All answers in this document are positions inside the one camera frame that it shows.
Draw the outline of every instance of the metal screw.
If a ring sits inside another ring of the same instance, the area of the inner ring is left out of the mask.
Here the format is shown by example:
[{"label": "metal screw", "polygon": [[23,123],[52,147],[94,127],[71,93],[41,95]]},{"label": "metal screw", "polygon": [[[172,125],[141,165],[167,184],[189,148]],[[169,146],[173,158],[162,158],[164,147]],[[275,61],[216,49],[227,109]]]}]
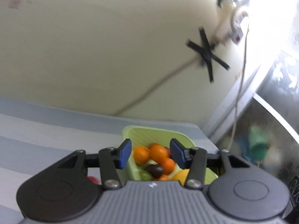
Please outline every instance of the metal screw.
[{"label": "metal screw", "polygon": [[191,188],[199,188],[202,185],[202,182],[197,179],[189,179],[187,185]]},{"label": "metal screw", "polygon": [[108,188],[117,188],[120,183],[115,179],[108,179],[105,181],[104,185],[106,185]]}]

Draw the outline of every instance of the green object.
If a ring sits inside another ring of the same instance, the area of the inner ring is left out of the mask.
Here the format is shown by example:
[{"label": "green object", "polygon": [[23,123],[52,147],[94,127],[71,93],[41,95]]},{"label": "green object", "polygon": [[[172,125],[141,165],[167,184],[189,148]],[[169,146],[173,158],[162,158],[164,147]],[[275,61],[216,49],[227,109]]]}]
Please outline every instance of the green object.
[{"label": "green object", "polygon": [[204,177],[204,184],[211,184],[215,179],[218,179],[218,175],[207,167],[206,175]]},{"label": "green object", "polygon": [[269,149],[269,136],[258,126],[252,126],[248,134],[249,156],[261,161]]},{"label": "green object", "polygon": [[[131,139],[132,150],[139,145],[148,147],[151,143],[158,143],[164,147],[169,147],[170,140],[173,138],[176,138],[186,148],[195,146],[188,136],[180,132],[150,127],[129,125],[123,128],[122,136],[124,140],[127,138]],[[140,170],[142,170],[142,166],[138,166],[135,163],[132,154],[128,160],[127,170],[132,180],[141,180]],[[172,178],[180,170],[181,168],[176,164],[169,178]],[[216,179],[217,175],[213,171],[206,171],[206,178]]]},{"label": "green object", "polygon": [[141,180],[150,181],[153,179],[153,176],[148,171],[141,170],[139,172],[139,174],[140,174]]}]

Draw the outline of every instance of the green basket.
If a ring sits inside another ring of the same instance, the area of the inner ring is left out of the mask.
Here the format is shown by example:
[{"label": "green basket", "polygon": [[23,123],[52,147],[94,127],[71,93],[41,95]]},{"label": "green basket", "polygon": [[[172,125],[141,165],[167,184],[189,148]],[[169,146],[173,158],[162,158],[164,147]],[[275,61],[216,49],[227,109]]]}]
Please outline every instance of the green basket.
[{"label": "green basket", "polygon": [[[169,147],[170,140],[173,138],[176,138],[186,148],[195,146],[188,136],[172,130],[129,125],[123,128],[122,136],[123,140],[127,138],[131,139],[132,150],[134,150],[136,146],[140,145],[148,147],[151,143],[158,143],[164,147]],[[132,180],[141,180],[139,171],[142,168],[135,163],[132,154],[128,160],[127,169]],[[181,168],[176,165],[175,170],[169,175],[169,177],[172,178],[180,170]],[[217,177],[218,176],[212,170],[207,168],[205,183],[211,183]]]}]

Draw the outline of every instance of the white wall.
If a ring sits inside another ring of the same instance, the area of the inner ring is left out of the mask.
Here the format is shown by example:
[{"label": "white wall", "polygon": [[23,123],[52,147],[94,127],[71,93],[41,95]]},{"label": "white wall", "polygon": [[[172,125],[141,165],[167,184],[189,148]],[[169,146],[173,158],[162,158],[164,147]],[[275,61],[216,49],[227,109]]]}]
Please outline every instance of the white wall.
[{"label": "white wall", "polygon": [[[0,0],[0,96],[113,115],[196,54],[221,19],[216,0]],[[243,42],[215,52],[231,69],[194,65],[127,117],[202,124],[240,73]]]}]

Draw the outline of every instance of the black circular cover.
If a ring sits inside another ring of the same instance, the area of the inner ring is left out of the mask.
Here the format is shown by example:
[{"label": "black circular cover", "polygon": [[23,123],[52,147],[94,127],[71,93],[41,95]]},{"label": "black circular cover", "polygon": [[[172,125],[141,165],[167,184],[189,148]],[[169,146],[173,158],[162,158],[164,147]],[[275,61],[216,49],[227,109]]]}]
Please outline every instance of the black circular cover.
[{"label": "black circular cover", "polygon": [[280,215],[289,201],[284,183],[251,168],[235,168],[209,187],[213,204],[224,213],[242,220],[258,221]]},{"label": "black circular cover", "polygon": [[98,186],[75,171],[40,173],[21,185],[17,203],[22,214],[40,222],[61,222],[88,211],[99,195]]}]

